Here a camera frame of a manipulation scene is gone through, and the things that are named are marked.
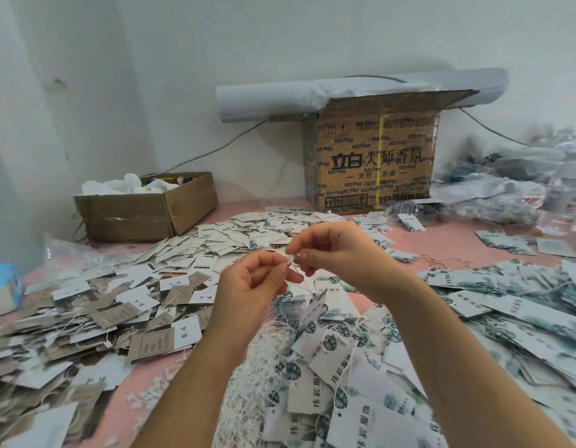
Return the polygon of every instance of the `cable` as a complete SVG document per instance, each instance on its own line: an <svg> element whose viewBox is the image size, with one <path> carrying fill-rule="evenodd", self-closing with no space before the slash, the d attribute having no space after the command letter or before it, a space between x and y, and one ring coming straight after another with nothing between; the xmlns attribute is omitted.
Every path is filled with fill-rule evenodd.
<svg viewBox="0 0 576 448"><path fill-rule="evenodd" d="M517 142L518 144L522 144L523 146L531 146L530 144L526 144L525 142L519 142L518 140L515 140L513 138L507 137L504 134L501 134L495 130L493 130L491 127L487 127L485 124L483 124L481 121L479 121L477 118L475 118L473 115L471 115L469 112L467 112L465 109L458 107L458 110L460 110L461 112L463 112L465 115L467 115L469 118L471 118L473 121L475 121L479 126L483 127L484 129L490 131L492 134L496 134L499 135L502 138L505 138L506 140L509 140L510 142Z"/></svg>
<svg viewBox="0 0 576 448"><path fill-rule="evenodd" d="M399 82L399 83L410 83L407 82L406 80L403 79L399 79L397 77L388 77L386 75L348 75L346 77L342 77L342 78L349 78L349 77L369 77L369 78L383 78L386 80L393 80L394 82ZM458 110L460 110L461 112L463 112L465 115L467 115L469 118L471 118L473 121L475 121L479 126L483 127L484 129L490 131L492 134L496 134L499 135L502 138L505 138L506 140L509 140L510 142L517 142L518 144L522 144L523 146L531 146L530 144L526 144L525 142L519 142L518 140L515 140L513 138L507 137L504 134L501 134L499 132L497 132L497 130L493 130L491 127L487 127L485 124L483 124L481 121L479 121L477 118L475 118L473 115L471 115L469 112L467 112L465 109L458 107Z"/></svg>
<svg viewBox="0 0 576 448"><path fill-rule="evenodd" d="M255 130L257 127L259 127L260 125L263 125L263 124L266 123L266 122L267 122L267 120L263 120L263 121L261 121L260 123L255 124L253 127L248 128L248 129L245 130L244 132L240 132L240 133L239 133L238 135L236 135L232 140L230 140L229 142L227 142L225 145L223 145L223 146L221 146L221 147L218 147L217 149L214 149L214 150L209 151L209 152L205 152L205 154L201 154L200 156L193 157L192 159L188 159L188 160L186 160L186 161L184 161L184 162L182 162L182 163L179 163L178 165L174 165L172 168L169 168L168 170L165 170L165 171L162 171L162 172L153 172L153 173L151 173L151 174L145 174L145 175L143 175L143 176L141 176L141 177L151 177L151 176L157 176L158 174L164 174L164 173L166 173L166 172L172 171L172 170L175 169L175 168L178 168L179 166L186 165L187 163L193 162L193 161L195 161L195 160L197 160L197 159L201 159L201 158L203 158L203 157L207 157L208 155L213 154L214 152L221 151L221 150L223 150L223 148L225 148L226 146L230 146L233 142L235 142L236 140L238 140L238 139L239 139L240 137L242 137L243 135L248 134L249 132L251 132L251 130Z"/></svg>

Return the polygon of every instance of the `barcode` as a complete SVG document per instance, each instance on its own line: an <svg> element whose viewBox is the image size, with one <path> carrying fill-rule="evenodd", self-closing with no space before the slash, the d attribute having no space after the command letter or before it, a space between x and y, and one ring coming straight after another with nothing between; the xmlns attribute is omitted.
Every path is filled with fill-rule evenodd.
<svg viewBox="0 0 576 448"><path fill-rule="evenodd" d="M346 195L346 196L328 196L325 199L325 207L348 207L348 206L366 206L368 195Z"/></svg>

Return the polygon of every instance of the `person's right hand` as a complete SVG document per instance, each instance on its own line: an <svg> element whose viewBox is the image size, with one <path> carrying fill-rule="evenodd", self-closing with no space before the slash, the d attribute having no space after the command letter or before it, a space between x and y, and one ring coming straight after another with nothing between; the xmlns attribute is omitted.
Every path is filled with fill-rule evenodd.
<svg viewBox="0 0 576 448"><path fill-rule="evenodd" d="M294 237L286 254L310 277L317 269L335 273L371 297L414 275L384 252L353 222L325 222Z"/></svg>

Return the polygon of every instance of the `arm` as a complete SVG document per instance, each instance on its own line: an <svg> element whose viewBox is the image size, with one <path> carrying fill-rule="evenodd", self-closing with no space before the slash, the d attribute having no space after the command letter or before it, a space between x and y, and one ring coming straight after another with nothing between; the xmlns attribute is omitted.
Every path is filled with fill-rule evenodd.
<svg viewBox="0 0 576 448"><path fill-rule="evenodd" d="M286 253L308 276L326 269L388 307L451 448L574 446L441 298L356 225L314 225Z"/></svg>
<svg viewBox="0 0 576 448"><path fill-rule="evenodd" d="M222 272L205 335L160 399L133 448L210 448L226 385L246 358L276 293L302 282L277 253L257 251Z"/></svg>

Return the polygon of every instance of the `wall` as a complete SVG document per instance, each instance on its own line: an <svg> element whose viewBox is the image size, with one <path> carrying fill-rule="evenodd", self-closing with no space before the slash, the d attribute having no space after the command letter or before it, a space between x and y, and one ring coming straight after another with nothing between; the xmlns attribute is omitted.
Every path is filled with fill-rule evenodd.
<svg viewBox="0 0 576 448"><path fill-rule="evenodd" d="M77 186L157 171L114 0L8 1Z"/></svg>
<svg viewBox="0 0 576 448"><path fill-rule="evenodd" d="M0 261L17 259L28 271L39 264L43 233L69 239L74 192L12 10L0 0Z"/></svg>
<svg viewBox="0 0 576 448"><path fill-rule="evenodd" d="M217 85L501 66L511 85L471 109L518 138L576 125L576 0L116 0L161 169L221 146ZM443 115L438 151L486 133ZM211 170L221 200L304 194L300 125L264 125L180 170Z"/></svg>

